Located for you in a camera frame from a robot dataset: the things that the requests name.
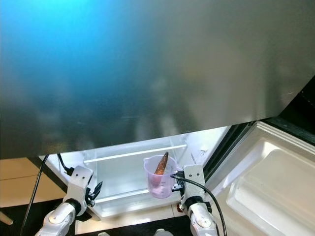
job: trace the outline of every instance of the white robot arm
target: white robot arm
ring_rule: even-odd
[[[88,168],[77,166],[74,169],[63,203],[46,215],[43,227],[35,236],[65,236],[75,217],[82,215],[87,205],[94,206],[102,182],[90,193],[88,185],[92,176],[93,171]]]
[[[201,185],[205,184],[201,165],[184,166],[184,171],[176,175],[193,180]],[[172,191],[181,192],[180,208],[190,218],[190,230],[193,236],[218,236],[217,225],[211,214],[209,202],[205,202],[204,190],[191,183],[177,180],[178,185]]]

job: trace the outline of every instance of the black surface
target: black surface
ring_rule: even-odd
[[[30,214],[25,225],[24,236],[34,236],[42,227],[45,216],[55,209],[62,199],[52,200],[42,203],[34,203],[30,209]],[[18,236],[28,205],[2,207],[0,210],[13,220],[13,224],[8,226],[3,222],[0,223],[1,236]],[[67,236],[73,236],[75,225],[70,226]]]
[[[192,236],[188,216],[158,220],[138,225],[128,225],[116,229],[82,234],[80,236],[97,236],[101,232],[106,232],[110,236],[153,236],[157,229],[165,229],[166,231],[171,232],[174,236]]]
[[[190,198],[187,198],[184,205],[186,206],[187,209],[193,204],[196,203],[204,203],[202,197],[200,196],[192,196]]]
[[[315,134],[315,76],[281,112],[279,117]]]
[[[79,212],[81,211],[81,204],[77,200],[70,198],[65,202],[73,206],[73,208],[75,209],[75,215],[79,214]]]
[[[31,207],[29,218],[24,230],[24,236],[34,236],[42,227],[45,216],[55,209],[62,199],[34,203]],[[1,236],[18,236],[20,233],[22,221],[27,209],[27,205],[3,207],[0,210],[13,220],[13,224],[8,226],[0,223]],[[92,232],[80,236],[96,236],[101,232],[107,232],[110,236],[153,236],[157,229],[170,231],[174,236],[191,236],[190,220],[187,216],[158,220],[138,225],[129,225],[125,227],[110,229],[106,231]],[[67,236],[73,236],[75,225],[72,224]]]
[[[315,146],[315,133],[311,133],[301,126],[296,126],[280,117],[265,119],[263,122]]]

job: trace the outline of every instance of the measuring cup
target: measuring cup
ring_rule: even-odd
[[[163,155],[156,155],[144,159],[144,169],[148,178],[148,190],[151,195],[156,198],[167,198],[172,194],[174,179],[171,178],[171,174],[173,174],[176,170],[180,170],[176,161],[169,156],[164,174],[155,175],[154,172],[156,171],[162,158]]]

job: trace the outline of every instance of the wire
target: wire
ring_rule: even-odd
[[[220,236],[220,232],[219,232],[218,224],[216,224],[216,230],[217,230],[217,235],[218,235],[218,236]]]
[[[63,162],[63,158],[61,157],[60,153],[57,153],[57,156],[58,156],[60,163],[63,166],[64,170],[67,172],[67,175],[71,176],[73,171],[74,171],[74,168],[73,167],[68,168],[67,166],[65,166],[65,164]]]
[[[38,187],[38,184],[39,184],[39,180],[40,180],[40,176],[41,176],[41,173],[43,172],[43,167],[45,165],[45,162],[47,161],[49,155],[46,155],[41,163],[41,166],[39,168],[39,171],[38,171],[38,174],[37,174],[37,180],[36,180],[36,183],[35,183],[35,186],[34,186],[34,190],[33,190],[33,193],[32,193],[32,196],[31,196],[31,200],[30,200],[30,203],[29,203],[29,206],[26,210],[26,213],[25,213],[25,217],[24,217],[24,220],[23,220],[23,223],[22,223],[22,227],[21,227],[21,231],[20,231],[20,236],[23,235],[23,230],[24,230],[24,227],[25,227],[25,224],[26,224],[26,221],[28,219],[28,216],[29,216],[29,212],[30,212],[30,208],[33,204],[33,201],[34,201],[34,198],[35,198],[35,194],[36,194],[36,191],[37,191],[37,187]]]
[[[65,166],[65,164],[64,164],[64,162],[63,162],[63,159],[62,159],[62,157],[61,157],[61,154],[60,154],[60,153],[57,153],[57,156],[58,156],[58,158],[59,158],[59,160],[60,160],[61,165],[63,166],[64,170],[66,171],[66,170],[68,169],[68,167]]]
[[[216,197],[213,195],[213,193],[207,189],[205,186],[201,185],[200,183],[197,183],[193,180],[190,180],[190,179],[187,179],[187,178],[183,178],[183,177],[179,177],[177,175],[171,175],[172,178],[175,178],[175,179],[179,179],[179,180],[182,180],[182,181],[185,181],[185,182],[188,182],[188,183],[191,183],[193,185],[196,185],[198,186],[199,188],[202,188],[203,190],[205,190],[209,195],[210,197],[213,199],[213,201],[215,202],[216,204],[216,207],[218,209],[218,212],[219,212],[219,215],[220,215],[220,218],[221,218],[221,222],[222,222],[222,227],[223,227],[223,235],[224,236],[227,236],[227,233],[226,233],[226,226],[225,226],[225,221],[224,221],[224,218],[223,218],[223,214],[222,214],[222,211],[221,211],[221,208],[219,206],[219,203],[216,199]]]

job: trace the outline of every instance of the open refrigerator door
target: open refrigerator door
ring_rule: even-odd
[[[230,236],[313,236],[314,182],[315,147],[259,121],[206,186]]]
[[[103,182],[95,206],[90,208],[101,219],[179,202],[179,192],[165,199],[157,199],[149,193],[144,159],[169,152],[179,167],[205,165],[228,130],[229,126],[61,155],[68,167],[85,166],[93,170],[90,189]],[[68,183],[70,177],[64,173],[56,154],[50,155],[46,164]]]

